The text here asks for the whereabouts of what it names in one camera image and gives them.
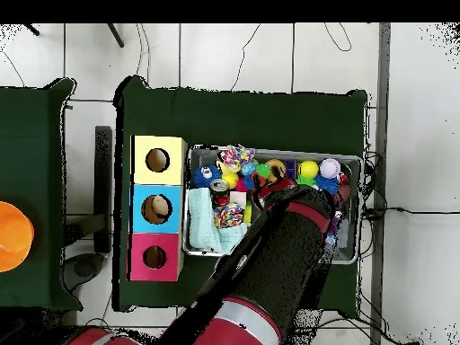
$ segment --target stacked cube boxes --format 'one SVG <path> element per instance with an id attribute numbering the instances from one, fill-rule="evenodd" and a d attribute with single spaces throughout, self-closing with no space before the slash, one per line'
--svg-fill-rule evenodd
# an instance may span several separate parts
<path id="1" fill-rule="evenodd" d="M 159 149 L 166 155 L 166 166 L 154 172 L 147 164 L 147 155 Z M 181 250 L 181 221 L 184 157 L 187 144 L 180 137 L 131 137 L 131 180 L 134 191 L 132 230 L 128 245 L 128 280 L 176 281 L 183 264 Z M 148 222 L 143 214 L 144 201 L 149 196 L 162 196 L 167 200 L 170 214 L 161 224 Z M 161 248 L 165 253 L 162 266 L 152 268 L 145 262 L 145 251 Z"/>

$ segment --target orange bowl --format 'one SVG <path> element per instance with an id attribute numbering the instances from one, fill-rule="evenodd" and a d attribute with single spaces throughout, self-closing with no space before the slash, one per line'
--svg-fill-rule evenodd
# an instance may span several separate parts
<path id="1" fill-rule="evenodd" d="M 33 225 L 21 210 L 0 201 L 0 272 L 19 266 L 29 254 Z"/>

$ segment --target pink box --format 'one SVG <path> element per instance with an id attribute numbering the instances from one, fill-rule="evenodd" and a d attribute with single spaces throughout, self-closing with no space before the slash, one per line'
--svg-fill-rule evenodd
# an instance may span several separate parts
<path id="1" fill-rule="evenodd" d="M 162 248 L 166 254 L 166 261 L 159 269 L 152 269 L 144 263 L 144 252 L 151 246 Z M 128 280 L 174 282 L 183 264 L 180 235 L 133 233 L 130 258 L 131 273 Z"/>

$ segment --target green table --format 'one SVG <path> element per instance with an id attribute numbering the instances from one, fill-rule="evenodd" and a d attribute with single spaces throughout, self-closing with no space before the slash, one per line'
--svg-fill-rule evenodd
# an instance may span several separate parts
<path id="1" fill-rule="evenodd" d="M 215 258 L 187 256 L 179 280 L 126 280 L 128 240 L 129 137 L 182 137 L 193 144 L 240 143 L 279 149 L 362 157 L 367 95 L 321 93 L 230 93 L 188 88 L 149 89 L 139 76 L 123 81 L 115 96 L 114 306 L 189 305 L 214 268 Z M 319 307 L 356 315 L 357 263 L 332 265 Z"/>
<path id="2" fill-rule="evenodd" d="M 0 306 L 81 309 L 61 284 L 64 247 L 61 117 L 74 81 L 43 89 L 0 88 L 0 200 L 33 223 L 31 251 L 0 273 Z"/>

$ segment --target light blue cloth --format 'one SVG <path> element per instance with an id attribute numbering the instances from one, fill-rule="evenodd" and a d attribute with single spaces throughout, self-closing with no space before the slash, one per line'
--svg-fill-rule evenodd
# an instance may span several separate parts
<path id="1" fill-rule="evenodd" d="M 245 223 L 224 229 L 214 226 L 209 188 L 189 190 L 189 211 L 190 244 L 203 252 L 212 249 L 214 252 L 229 254 L 248 230 Z"/>

